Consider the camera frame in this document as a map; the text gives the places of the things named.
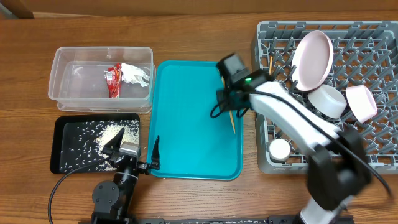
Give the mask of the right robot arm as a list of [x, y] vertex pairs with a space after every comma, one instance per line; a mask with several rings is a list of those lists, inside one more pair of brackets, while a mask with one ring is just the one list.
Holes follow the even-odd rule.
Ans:
[[363, 141], [353, 129], [342, 131], [306, 109], [263, 69], [251, 72], [230, 54], [216, 67], [224, 80], [217, 92], [220, 112], [252, 109], [271, 120], [305, 155], [311, 199], [296, 223], [331, 223], [352, 198], [371, 183]]

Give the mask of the grey bowl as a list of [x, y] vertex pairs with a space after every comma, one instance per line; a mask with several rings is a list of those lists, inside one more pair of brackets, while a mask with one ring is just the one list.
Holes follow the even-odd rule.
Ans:
[[345, 97], [330, 85], [322, 84], [308, 94], [308, 100], [322, 114], [339, 119], [346, 108]]

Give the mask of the white cup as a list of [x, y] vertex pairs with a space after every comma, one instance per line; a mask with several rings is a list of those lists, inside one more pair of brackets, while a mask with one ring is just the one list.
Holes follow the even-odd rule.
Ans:
[[290, 144], [284, 139], [274, 139], [269, 144], [270, 159], [273, 162], [285, 162], [290, 156]]

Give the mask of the large pink plate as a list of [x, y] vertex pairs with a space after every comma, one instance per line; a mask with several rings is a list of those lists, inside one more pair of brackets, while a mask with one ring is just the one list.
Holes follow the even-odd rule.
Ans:
[[298, 44], [292, 59], [295, 70], [291, 76], [298, 81], [296, 88], [310, 91], [320, 86], [328, 76], [333, 63], [333, 45], [323, 32], [309, 32]]

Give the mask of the white tissue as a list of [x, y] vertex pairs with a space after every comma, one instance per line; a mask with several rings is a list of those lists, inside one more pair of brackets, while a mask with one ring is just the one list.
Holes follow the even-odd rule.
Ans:
[[146, 87], [149, 85], [150, 76], [146, 74], [141, 68], [122, 63], [121, 64], [121, 73], [122, 78], [121, 80], [125, 83], [140, 84], [141, 87]]

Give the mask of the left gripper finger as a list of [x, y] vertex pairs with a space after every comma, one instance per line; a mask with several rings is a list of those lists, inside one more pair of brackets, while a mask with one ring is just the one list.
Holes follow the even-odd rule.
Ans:
[[117, 135], [103, 146], [102, 152], [118, 152], [123, 140], [124, 131], [125, 129], [121, 128]]
[[154, 170], [159, 170], [160, 169], [160, 151], [159, 151], [159, 145], [160, 145], [160, 136], [156, 137], [155, 144], [152, 150], [152, 155], [151, 155], [151, 169]]

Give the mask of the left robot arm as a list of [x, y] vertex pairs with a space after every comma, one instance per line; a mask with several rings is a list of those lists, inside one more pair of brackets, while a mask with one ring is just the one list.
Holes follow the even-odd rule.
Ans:
[[160, 169], [160, 137], [152, 150], [151, 162], [140, 161], [141, 147], [133, 142], [123, 141], [124, 128], [103, 146], [103, 154], [116, 168], [112, 181], [99, 183], [93, 190], [94, 211], [92, 223], [138, 223], [129, 213], [134, 188], [141, 174], [151, 175]]

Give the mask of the wooden chopstick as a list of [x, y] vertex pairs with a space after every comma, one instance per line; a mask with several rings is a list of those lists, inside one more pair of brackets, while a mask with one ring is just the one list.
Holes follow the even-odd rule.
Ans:
[[[223, 77], [221, 77], [221, 81], [222, 81], [223, 87], [226, 88], [225, 80], [224, 80]], [[233, 118], [233, 114], [232, 114], [232, 111], [231, 111], [231, 110], [229, 110], [229, 117], [230, 117], [230, 120], [231, 120], [231, 125], [232, 125], [232, 129], [233, 129], [233, 133], [236, 134], [236, 128], [235, 128], [235, 124], [234, 124], [234, 118]]]
[[269, 74], [272, 75], [272, 68], [273, 68], [273, 56], [269, 57]]

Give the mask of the small pink bowl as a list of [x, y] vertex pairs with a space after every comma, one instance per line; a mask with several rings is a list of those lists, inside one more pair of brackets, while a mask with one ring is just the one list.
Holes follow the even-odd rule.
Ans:
[[355, 118], [364, 123], [377, 115], [377, 106], [370, 90], [364, 85], [346, 88], [349, 107]]

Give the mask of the rice grains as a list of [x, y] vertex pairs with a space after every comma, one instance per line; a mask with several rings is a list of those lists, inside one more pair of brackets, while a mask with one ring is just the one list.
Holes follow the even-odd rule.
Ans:
[[67, 123], [63, 127], [58, 171], [67, 173], [107, 158], [102, 152], [103, 146], [121, 128], [125, 129], [124, 142], [139, 143], [139, 121], [136, 119]]

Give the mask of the red snack wrapper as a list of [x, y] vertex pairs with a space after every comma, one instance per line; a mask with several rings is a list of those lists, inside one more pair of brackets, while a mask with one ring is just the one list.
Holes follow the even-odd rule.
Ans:
[[121, 89], [121, 64], [118, 63], [113, 67], [109, 67], [105, 71], [105, 80], [109, 90], [110, 98], [119, 98]]

